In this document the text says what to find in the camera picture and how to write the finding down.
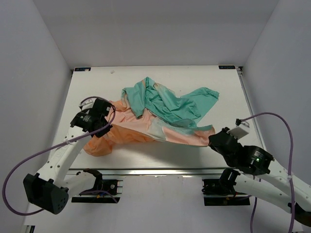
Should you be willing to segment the orange and teal jacket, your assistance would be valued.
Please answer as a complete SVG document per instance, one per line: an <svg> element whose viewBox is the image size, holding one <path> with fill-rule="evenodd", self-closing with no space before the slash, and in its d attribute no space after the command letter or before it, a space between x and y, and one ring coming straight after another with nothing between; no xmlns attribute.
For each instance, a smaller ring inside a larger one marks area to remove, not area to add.
<svg viewBox="0 0 311 233"><path fill-rule="evenodd" d="M125 87L121 98L112 102L107 119L114 118L111 130L94 136L84 146L92 156L105 156L116 145L163 141L206 147L215 134L212 125L198 126L219 99L219 92L200 87L177 97L164 85L149 77Z"/></svg>

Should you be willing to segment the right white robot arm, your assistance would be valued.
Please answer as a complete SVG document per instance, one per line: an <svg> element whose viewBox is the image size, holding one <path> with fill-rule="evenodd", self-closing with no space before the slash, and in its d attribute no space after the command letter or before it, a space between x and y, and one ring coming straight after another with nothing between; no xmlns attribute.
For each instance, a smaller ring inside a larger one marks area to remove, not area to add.
<svg viewBox="0 0 311 233"><path fill-rule="evenodd" d="M238 142L238 129L223 128L209 137L209 147L223 156L226 168L219 181L227 194L249 194L269 202L305 226L311 225L311 186L289 175L270 153Z"/></svg>

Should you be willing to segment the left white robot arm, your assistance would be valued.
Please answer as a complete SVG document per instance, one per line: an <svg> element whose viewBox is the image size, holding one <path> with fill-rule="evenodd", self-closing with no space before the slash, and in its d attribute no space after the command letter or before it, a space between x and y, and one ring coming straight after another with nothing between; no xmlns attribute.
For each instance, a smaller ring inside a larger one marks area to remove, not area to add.
<svg viewBox="0 0 311 233"><path fill-rule="evenodd" d="M36 174L28 174L23 180L28 201L55 215L73 196L84 192L97 194L103 187L103 176L95 169L85 168L71 178L66 178L66 174L91 138L99 138L111 130L116 108L102 98L87 98L79 108L63 142L52 150Z"/></svg>

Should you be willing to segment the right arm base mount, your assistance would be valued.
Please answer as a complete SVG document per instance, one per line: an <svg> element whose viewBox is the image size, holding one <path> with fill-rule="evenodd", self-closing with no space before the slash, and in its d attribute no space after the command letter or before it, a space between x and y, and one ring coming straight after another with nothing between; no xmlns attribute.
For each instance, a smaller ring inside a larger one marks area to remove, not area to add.
<svg viewBox="0 0 311 233"><path fill-rule="evenodd" d="M205 206L249 206L250 195L239 193L234 186L241 174L226 168L217 179L203 179L202 193Z"/></svg>

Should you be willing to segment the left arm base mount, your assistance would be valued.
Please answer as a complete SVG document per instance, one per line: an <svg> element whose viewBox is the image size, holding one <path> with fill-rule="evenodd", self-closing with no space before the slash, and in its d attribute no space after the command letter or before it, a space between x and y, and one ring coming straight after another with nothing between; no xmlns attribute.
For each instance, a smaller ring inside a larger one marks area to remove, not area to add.
<svg viewBox="0 0 311 233"><path fill-rule="evenodd" d="M87 189L77 196L71 198L72 203L115 203L120 201L123 180L106 179L103 175L94 169L85 169L83 172L89 173L95 177L94 186Z"/></svg>

